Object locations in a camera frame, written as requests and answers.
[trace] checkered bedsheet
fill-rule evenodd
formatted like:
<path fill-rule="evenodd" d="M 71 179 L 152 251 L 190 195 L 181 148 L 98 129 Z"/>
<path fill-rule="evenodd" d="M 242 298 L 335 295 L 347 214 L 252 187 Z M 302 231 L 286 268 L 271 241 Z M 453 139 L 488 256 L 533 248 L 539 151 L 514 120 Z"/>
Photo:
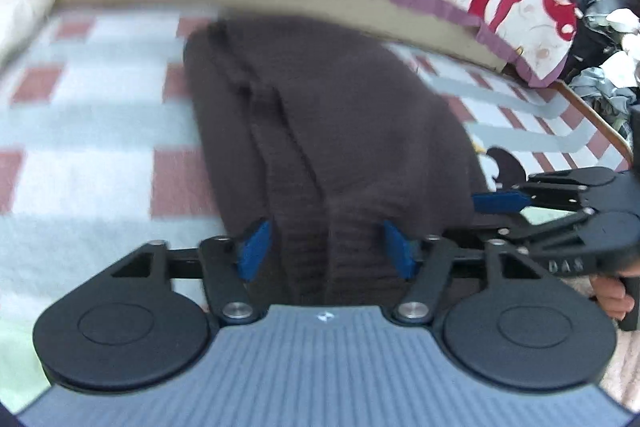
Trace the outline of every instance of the checkered bedsheet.
<path fill-rule="evenodd" d="M 0 314 L 34 319 L 150 239 L 186 248 L 222 232 L 182 70 L 184 39 L 215 16 L 64 12 L 4 72 Z M 511 151 L 527 173 L 626 167 L 623 146 L 566 94 L 390 47 L 449 100 L 476 143 Z M 197 288 L 182 290 L 202 299 Z"/>

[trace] silver bolt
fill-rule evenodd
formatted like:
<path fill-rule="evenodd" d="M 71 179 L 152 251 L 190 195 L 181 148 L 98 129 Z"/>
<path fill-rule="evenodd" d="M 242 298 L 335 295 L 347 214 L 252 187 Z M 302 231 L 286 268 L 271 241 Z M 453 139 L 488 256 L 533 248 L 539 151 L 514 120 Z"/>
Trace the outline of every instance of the silver bolt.
<path fill-rule="evenodd" d="M 422 302 L 403 302 L 398 306 L 398 314 L 406 319 L 423 319 L 429 314 L 429 307 Z"/>
<path fill-rule="evenodd" d="M 254 309 L 245 302 L 229 302 L 222 308 L 222 312 L 230 319 L 246 319 L 251 317 Z"/>

